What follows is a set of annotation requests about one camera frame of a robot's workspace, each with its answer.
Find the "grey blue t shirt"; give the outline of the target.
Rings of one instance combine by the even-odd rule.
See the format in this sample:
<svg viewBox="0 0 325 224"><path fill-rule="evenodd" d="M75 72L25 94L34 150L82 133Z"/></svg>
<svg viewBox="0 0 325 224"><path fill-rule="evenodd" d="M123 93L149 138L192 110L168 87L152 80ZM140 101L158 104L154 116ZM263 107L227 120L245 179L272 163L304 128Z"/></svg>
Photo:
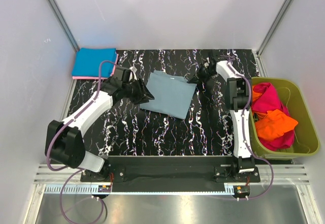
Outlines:
<svg viewBox="0 0 325 224"><path fill-rule="evenodd" d="M154 100L141 104L142 110L162 113L178 119L185 119L196 90L184 77L171 76L162 71L150 74L146 84Z"/></svg>

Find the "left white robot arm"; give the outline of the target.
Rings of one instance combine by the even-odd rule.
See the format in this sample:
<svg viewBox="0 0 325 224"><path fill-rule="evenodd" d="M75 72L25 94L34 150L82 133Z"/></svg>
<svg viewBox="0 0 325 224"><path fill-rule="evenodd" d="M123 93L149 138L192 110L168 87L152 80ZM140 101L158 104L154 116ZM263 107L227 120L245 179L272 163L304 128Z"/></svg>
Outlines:
<svg viewBox="0 0 325 224"><path fill-rule="evenodd" d="M75 113L62 121L51 121L45 147L49 170L60 171L70 167L90 171L96 180L105 181L110 174L110 164L106 159L86 151L83 137L104 112L123 98L139 105L153 100L154 96L141 78L125 82L111 77L99 83L98 90Z"/></svg>

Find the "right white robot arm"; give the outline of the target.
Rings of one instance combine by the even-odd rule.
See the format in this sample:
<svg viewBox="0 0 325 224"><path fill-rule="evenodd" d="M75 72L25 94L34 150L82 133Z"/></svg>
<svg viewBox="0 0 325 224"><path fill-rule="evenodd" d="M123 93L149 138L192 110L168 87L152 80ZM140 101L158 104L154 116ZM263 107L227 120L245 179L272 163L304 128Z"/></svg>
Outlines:
<svg viewBox="0 0 325 224"><path fill-rule="evenodd" d="M248 123L252 85L250 79L234 68L233 60L233 57L222 55L218 50L210 50L207 60L199 66L188 83L206 83L214 75L220 75L226 82L224 100L233 122L234 152L230 168L220 175L240 182L253 174L255 169Z"/></svg>

